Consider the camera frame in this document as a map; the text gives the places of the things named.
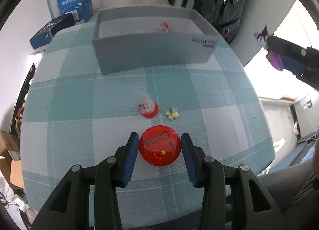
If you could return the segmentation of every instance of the cable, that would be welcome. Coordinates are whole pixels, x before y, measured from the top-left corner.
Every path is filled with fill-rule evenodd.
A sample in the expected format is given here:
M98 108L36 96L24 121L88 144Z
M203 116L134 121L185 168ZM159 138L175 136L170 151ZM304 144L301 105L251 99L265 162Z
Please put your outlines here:
M34 214L35 216L37 216L36 213L35 213L35 211L34 211L32 208L29 208L29 209L33 212L33 214Z
M5 208L8 208L10 205L13 205L12 202L8 202L8 200L5 198L5 196L1 192L0 192L0 200Z
M309 138L307 138L307 140L305 141L305 142L306 142L306 145L311 145L313 142L316 141L317 130L318 130L318 129L316 129L316 132L315 132L315 136L314 136L314 137L309 137Z
M301 23L301 25L302 25L302 27L303 27L303 29L304 29L306 35L307 35L307 38L308 38L309 43L310 43L310 46L311 46L311 48L312 48L311 41L310 41L310 38L309 38L309 36L308 36L308 33L307 33L305 27L303 26L303 24L302 24L302 22L301 22L301 20L300 20L300 18L299 18L299 16L298 16L298 14L297 14L296 12L295 12L295 14L296 14L297 18L299 19L299 21L300 21L300 23Z

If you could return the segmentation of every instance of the blue shoebox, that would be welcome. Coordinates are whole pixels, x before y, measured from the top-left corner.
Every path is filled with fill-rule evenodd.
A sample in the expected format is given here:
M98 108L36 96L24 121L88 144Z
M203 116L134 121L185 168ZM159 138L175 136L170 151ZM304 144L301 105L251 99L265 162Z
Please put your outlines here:
M93 15L91 0L57 0L60 14L72 13L75 22L88 22Z
M74 24L75 21L71 14L62 15L52 19L30 39L33 49L38 49L47 45L51 42L52 38L58 31L71 27Z

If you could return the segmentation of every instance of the red emergency button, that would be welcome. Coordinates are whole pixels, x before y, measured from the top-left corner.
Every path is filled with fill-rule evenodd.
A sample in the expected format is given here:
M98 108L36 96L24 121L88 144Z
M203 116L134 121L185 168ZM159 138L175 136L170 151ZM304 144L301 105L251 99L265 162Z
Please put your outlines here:
M142 157L154 166L166 166L175 161L181 152L178 134L166 126L147 129L139 141Z

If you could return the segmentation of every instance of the light blue tablecloth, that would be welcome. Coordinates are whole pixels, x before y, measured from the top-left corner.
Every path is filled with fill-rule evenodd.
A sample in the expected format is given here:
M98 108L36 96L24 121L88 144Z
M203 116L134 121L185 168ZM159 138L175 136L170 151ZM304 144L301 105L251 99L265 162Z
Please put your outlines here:
M95 19L60 31L49 44L30 87L21 135L23 179L31 208L40 210L74 164L97 165L163 124L224 165L263 171L274 159L272 138L258 97L227 43L207 64L140 68L101 75L92 46ZM136 94L159 104L153 119L138 114ZM178 108L170 121L165 111ZM199 210L203 189L189 182L182 154L166 167L138 154L132 181L118 189L122 224L147 226Z

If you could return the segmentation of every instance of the gray storage bin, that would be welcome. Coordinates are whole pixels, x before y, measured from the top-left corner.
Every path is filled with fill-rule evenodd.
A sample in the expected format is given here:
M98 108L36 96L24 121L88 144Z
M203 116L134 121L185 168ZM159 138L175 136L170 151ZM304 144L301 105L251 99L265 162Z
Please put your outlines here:
M161 31L166 22L169 32ZM93 46L102 74L171 64L205 63L218 32L195 10L130 6L101 10Z

